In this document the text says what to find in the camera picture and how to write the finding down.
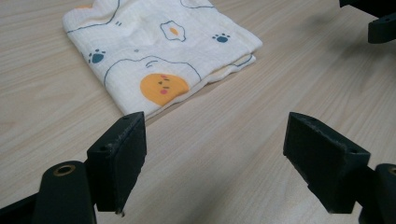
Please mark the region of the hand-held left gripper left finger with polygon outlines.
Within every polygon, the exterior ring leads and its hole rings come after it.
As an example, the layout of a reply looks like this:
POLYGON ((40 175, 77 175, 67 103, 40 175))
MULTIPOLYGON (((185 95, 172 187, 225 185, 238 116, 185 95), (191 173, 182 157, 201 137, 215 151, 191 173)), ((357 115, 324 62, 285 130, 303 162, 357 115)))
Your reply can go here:
POLYGON ((100 212, 120 214, 147 155, 143 112, 118 119, 87 151, 93 203, 100 212))

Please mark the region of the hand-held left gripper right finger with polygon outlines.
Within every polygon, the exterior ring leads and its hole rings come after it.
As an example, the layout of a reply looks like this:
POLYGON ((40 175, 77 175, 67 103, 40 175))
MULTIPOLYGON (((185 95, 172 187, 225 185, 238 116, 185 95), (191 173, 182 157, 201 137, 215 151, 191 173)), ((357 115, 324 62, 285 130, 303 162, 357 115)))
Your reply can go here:
POLYGON ((353 177, 367 167, 370 152, 320 120, 291 112, 283 155, 328 212, 353 210, 353 177))

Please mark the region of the cream cloth with egg print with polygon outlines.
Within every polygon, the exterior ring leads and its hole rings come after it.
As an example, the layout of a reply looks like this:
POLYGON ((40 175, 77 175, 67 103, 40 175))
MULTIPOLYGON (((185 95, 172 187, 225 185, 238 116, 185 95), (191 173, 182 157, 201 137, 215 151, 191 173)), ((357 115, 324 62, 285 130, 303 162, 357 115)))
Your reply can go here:
POLYGON ((148 118, 254 63, 262 45, 209 0, 94 0, 63 24, 120 110, 148 118))

